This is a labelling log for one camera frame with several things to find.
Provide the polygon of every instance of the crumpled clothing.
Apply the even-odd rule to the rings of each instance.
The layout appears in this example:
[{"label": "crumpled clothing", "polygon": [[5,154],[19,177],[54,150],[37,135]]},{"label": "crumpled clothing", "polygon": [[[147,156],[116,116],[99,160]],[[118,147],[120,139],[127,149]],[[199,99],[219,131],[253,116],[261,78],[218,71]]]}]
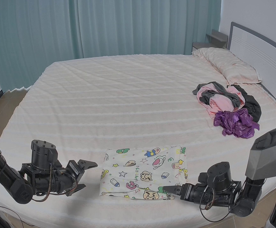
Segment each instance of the crumpled clothing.
[{"label": "crumpled clothing", "polygon": [[249,139],[254,136],[254,129],[260,130],[260,125],[253,121],[246,108],[236,112],[217,112],[213,122],[214,126],[222,126],[222,134],[234,135],[237,138]]},{"label": "crumpled clothing", "polygon": [[207,84],[199,84],[197,86],[196,89],[194,89],[192,91],[192,93],[194,95],[197,95],[197,92],[205,85],[208,84],[213,84],[213,86],[215,87],[215,90],[209,90],[209,91],[204,91],[201,94],[200,97],[200,101],[204,102],[205,104],[209,104],[210,98],[214,95],[214,94],[220,94],[220,95],[224,95],[226,97],[228,97],[231,101],[234,107],[239,107],[241,104],[240,98],[237,95],[234,95],[233,93],[230,93],[228,90],[225,89],[224,86],[222,86],[221,84],[219,84],[216,81],[213,82],[209,82]]},{"label": "crumpled clothing", "polygon": [[100,195],[130,199],[172,200],[163,186],[189,182],[186,147],[107,150]]},{"label": "crumpled clothing", "polygon": [[239,85],[231,86],[234,86],[239,92],[242,93],[243,97],[245,98],[245,105],[243,106],[243,108],[247,108],[248,114],[250,114],[253,117],[253,121],[257,123],[260,120],[262,114],[261,106],[259,105],[259,103],[255,100],[253,96],[248,95],[247,92]]},{"label": "crumpled clothing", "polygon": [[214,119],[215,118],[215,114],[216,112],[219,111],[237,111],[240,108],[242,108],[245,104],[245,99],[242,96],[242,93],[239,92],[235,87],[230,86],[229,88],[227,88],[228,93],[237,96],[240,99],[240,106],[239,107],[234,107],[231,99],[229,97],[226,97],[224,95],[220,95],[220,94],[215,94],[210,98],[209,104],[205,104],[204,102],[200,101],[200,97],[202,95],[203,92],[208,91],[208,90],[212,90],[212,91],[216,91],[217,89],[214,86],[213,83],[207,84],[202,86],[199,91],[197,92],[197,101],[203,105],[207,112],[209,113],[209,116]]}]

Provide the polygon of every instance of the tiled floor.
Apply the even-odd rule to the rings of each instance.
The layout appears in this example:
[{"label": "tiled floor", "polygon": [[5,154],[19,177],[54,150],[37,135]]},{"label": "tiled floor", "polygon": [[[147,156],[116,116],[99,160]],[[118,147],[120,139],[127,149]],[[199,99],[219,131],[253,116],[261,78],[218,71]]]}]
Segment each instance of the tiled floor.
[{"label": "tiled floor", "polygon": [[[5,93],[0,99],[0,136],[6,127],[10,117],[12,116],[14,109],[22,101],[23,97],[26,95],[27,91],[25,89],[17,90],[13,92]],[[231,216],[224,219],[221,222],[213,223],[201,228],[261,228],[265,225],[274,205],[276,202],[276,190],[269,193],[258,203],[257,207],[253,213],[247,217],[240,218],[237,216]],[[20,220],[12,216],[8,216],[8,219],[16,228],[22,227]]]}]

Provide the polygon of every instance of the curtain fold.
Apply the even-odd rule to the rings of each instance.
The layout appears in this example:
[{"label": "curtain fold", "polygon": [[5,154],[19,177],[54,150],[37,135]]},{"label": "curtain fold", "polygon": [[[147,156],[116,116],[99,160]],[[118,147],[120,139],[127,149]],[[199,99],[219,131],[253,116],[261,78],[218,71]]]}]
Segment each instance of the curtain fold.
[{"label": "curtain fold", "polygon": [[191,54],[221,0],[0,0],[0,84],[29,87],[55,61]]}]

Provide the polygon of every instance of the headboard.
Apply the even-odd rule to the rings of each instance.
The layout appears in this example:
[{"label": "headboard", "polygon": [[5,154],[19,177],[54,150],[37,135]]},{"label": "headboard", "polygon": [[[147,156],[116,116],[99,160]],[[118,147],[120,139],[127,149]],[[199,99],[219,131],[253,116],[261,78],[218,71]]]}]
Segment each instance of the headboard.
[{"label": "headboard", "polygon": [[262,86],[276,99],[276,43],[252,29],[231,22],[227,49],[257,70],[263,78]]}]

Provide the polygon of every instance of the black cloth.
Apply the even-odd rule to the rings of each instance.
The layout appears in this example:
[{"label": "black cloth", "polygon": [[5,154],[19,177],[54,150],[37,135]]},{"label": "black cloth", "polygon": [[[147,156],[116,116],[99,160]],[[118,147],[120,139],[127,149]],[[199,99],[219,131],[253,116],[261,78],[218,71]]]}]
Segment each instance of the black cloth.
[{"label": "black cloth", "polygon": [[242,96],[245,99],[245,105],[243,106],[243,108],[247,108],[248,114],[250,114],[253,117],[253,121],[257,123],[260,120],[262,114],[261,106],[259,105],[259,103],[255,100],[253,96],[248,95],[247,92],[239,85],[231,86],[234,86],[239,92],[242,93]]},{"label": "black cloth", "polygon": [[[208,91],[205,91],[203,93],[201,93],[201,97],[199,98],[200,101],[204,102],[205,104],[209,104],[209,101],[210,101],[210,98],[214,95],[214,94],[220,94],[220,95],[224,95],[226,97],[228,97],[233,106],[234,107],[239,107],[241,105],[241,101],[239,99],[239,96],[237,94],[233,94],[233,93],[229,93],[228,91],[226,91],[226,89],[224,88],[224,86],[222,86],[221,84],[219,84],[218,82],[216,81],[213,81],[213,82],[209,82],[207,84],[213,84],[214,87],[217,89],[218,93],[213,91],[213,90],[208,90]],[[192,93],[194,95],[197,95],[197,92],[201,89],[201,87],[207,85],[207,84],[199,84],[197,86],[196,89],[194,89],[192,91]]]}]

